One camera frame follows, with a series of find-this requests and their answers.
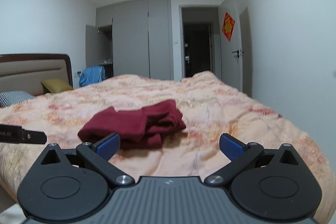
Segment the black and white patterned pillow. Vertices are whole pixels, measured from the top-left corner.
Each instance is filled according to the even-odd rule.
[[[0,107],[8,107],[34,98],[33,95],[25,91],[0,92]]]

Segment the red garment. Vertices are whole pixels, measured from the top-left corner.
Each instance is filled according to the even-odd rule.
[[[175,101],[167,100],[138,110],[107,108],[95,114],[78,132],[78,137],[83,142],[95,143],[118,133],[121,148],[151,149],[161,148],[165,135],[185,128]]]

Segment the metal bolt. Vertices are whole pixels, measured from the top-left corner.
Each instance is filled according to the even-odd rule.
[[[115,181],[122,185],[128,185],[132,182],[132,178],[128,175],[121,175],[116,177]]]
[[[207,181],[210,184],[219,184],[219,183],[222,183],[224,179],[221,176],[212,175],[212,176],[207,177]]]

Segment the pink fluffy bedspread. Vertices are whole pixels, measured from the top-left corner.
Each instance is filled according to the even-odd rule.
[[[78,131],[97,112],[113,106],[138,109],[174,99],[187,128],[168,136],[163,148],[120,150],[110,163],[138,179],[151,176],[200,176],[204,179],[230,161],[218,148],[228,132],[244,143],[265,148],[291,143],[318,180],[323,197],[315,214],[328,223],[336,206],[336,180],[328,160],[307,133],[281,115],[203,72],[181,82],[122,75],[96,85],[46,94],[0,109],[0,123],[44,131],[48,143],[75,148]],[[0,183],[15,198],[17,188],[44,145],[0,144]]]

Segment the beige leather headboard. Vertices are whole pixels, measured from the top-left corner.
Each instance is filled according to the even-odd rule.
[[[24,90],[44,94],[42,80],[61,78],[72,86],[70,58],[66,54],[0,55],[0,92]]]

